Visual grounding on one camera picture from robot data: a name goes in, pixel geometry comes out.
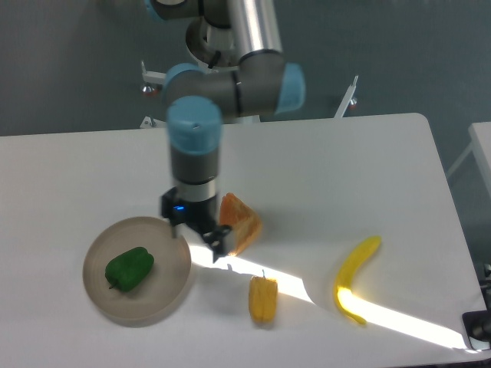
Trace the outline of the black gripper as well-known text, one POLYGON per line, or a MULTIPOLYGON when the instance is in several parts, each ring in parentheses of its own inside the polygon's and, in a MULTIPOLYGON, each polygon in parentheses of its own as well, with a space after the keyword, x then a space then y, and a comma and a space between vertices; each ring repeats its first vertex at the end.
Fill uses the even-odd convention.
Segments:
POLYGON ((213 253, 213 263, 236 249, 236 235, 230 225, 218 225, 216 220, 217 195, 199 202, 190 202, 178 196, 177 187, 160 197, 160 214, 170 224, 172 238, 177 238, 179 225, 185 225, 202 235, 213 253))

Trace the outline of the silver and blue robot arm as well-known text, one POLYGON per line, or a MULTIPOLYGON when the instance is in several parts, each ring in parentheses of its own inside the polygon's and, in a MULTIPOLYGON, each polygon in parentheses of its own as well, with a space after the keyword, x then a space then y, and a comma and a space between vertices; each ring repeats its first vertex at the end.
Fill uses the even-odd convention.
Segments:
POLYGON ((146 7, 163 20, 195 18, 232 34, 217 43, 209 72, 178 64, 163 82, 173 187, 162 195, 161 215, 172 227, 192 229, 218 259, 237 244, 232 228, 216 219, 222 125, 299 109, 305 77, 284 58, 271 1, 148 1, 146 7))

